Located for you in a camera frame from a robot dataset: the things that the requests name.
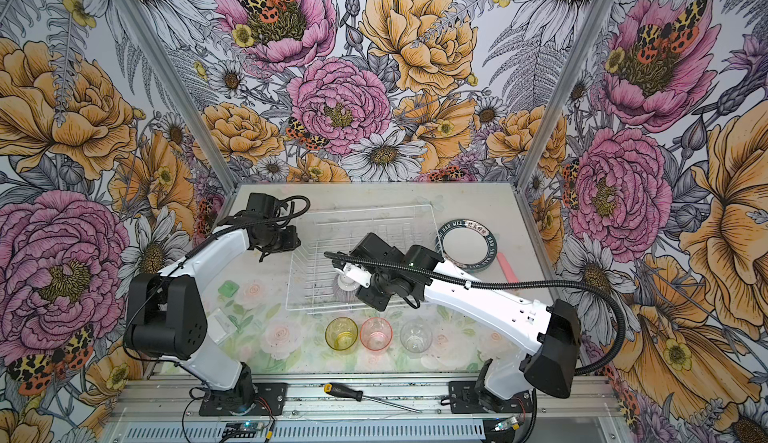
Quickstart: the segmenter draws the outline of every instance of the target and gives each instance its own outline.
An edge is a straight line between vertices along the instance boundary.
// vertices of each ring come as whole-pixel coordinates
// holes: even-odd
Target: metal post
[[[542,124],[539,126],[536,136],[534,136],[531,142],[531,147],[525,155],[523,166],[518,174],[518,191],[523,191],[528,180],[533,175],[533,170],[538,165],[544,148],[547,146],[547,140],[552,135],[554,127],[558,124],[558,118],[568,98],[568,94],[571,93],[571,88],[576,83],[579,67],[587,58],[587,54],[594,42],[594,37],[600,32],[600,27],[605,22],[613,3],[614,0],[592,1],[592,5],[587,13],[587,19],[584,21],[584,26],[581,27],[581,31],[571,46],[571,52],[568,54],[565,66],[563,66],[560,72],[558,83],[555,85],[552,96],[549,98],[546,110],[544,111],[544,117],[542,118]]]
[[[181,117],[189,126],[195,140],[200,145],[200,149],[205,153],[210,166],[219,178],[225,196],[234,194],[237,182],[226,166],[226,161],[210,136],[208,128],[203,123],[192,97],[181,83],[181,77],[168,58],[165,46],[155,32],[141,2],[139,0],[112,0],[112,2],[128,23],[129,30],[135,37],[135,42],[144,52],[155,73],[165,85],[166,91],[176,103]]]

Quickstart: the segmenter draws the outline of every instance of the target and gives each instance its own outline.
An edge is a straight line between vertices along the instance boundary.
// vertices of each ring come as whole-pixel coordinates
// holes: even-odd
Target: dish rack
[[[411,245],[435,246],[437,225],[432,205],[334,210],[308,213],[302,217],[302,244],[293,250],[288,277],[286,309],[309,314],[365,309],[362,302],[344,303],[333,295],[338,274],[326,251],[349,253],[362,237],[376,233],[389,245],[405,253]],[[404,306],[392,299],[390,306]]]

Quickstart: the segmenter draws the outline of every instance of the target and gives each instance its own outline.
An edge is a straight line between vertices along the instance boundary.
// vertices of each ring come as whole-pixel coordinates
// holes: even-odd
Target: yellow glass cup
[[[349,349],[357,341],[357,324],[346,316],[337,318],[326,328],[326,343],[336,351]]]

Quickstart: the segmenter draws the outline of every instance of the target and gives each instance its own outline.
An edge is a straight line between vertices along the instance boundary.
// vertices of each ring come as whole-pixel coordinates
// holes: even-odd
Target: screwdriver handle
[[[355,391],[349,386],[344,386],[341,383],[326,383],[322,390],[336,398],[351,398],[353,400],[362,401],[362,391]]]

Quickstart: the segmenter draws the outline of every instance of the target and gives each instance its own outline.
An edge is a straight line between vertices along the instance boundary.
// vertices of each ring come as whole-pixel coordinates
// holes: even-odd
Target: floral tablecloth
[[[273,261],[266,265],[270,258]],[[221,347],[232,358],[245,361],[254,374],[479,371],[486,359],[515,350],[503,336],[440,305],[390,307],[383,313],[374,309],[319,315],[288,311],[286,277],[280,267],[290,257],[274,255],[262,264],[257,260],[253,253],[238,256],[202,295],[208,314],[220,308],[238,329]],[[227,282],[238,286],[231,297],[219,292]],[[351,318],[358,328],[367,319],[380,316],[392,325],[392,342],[379,352],[369,351],[359,340],[348,350],[332,350],[326,344],[325,330],[340,316]],[[402,326],[416,317],[432,329],[432,345],[417,355],[406,351],[399,339]],[[167,363],[159,371],[183,370]]]

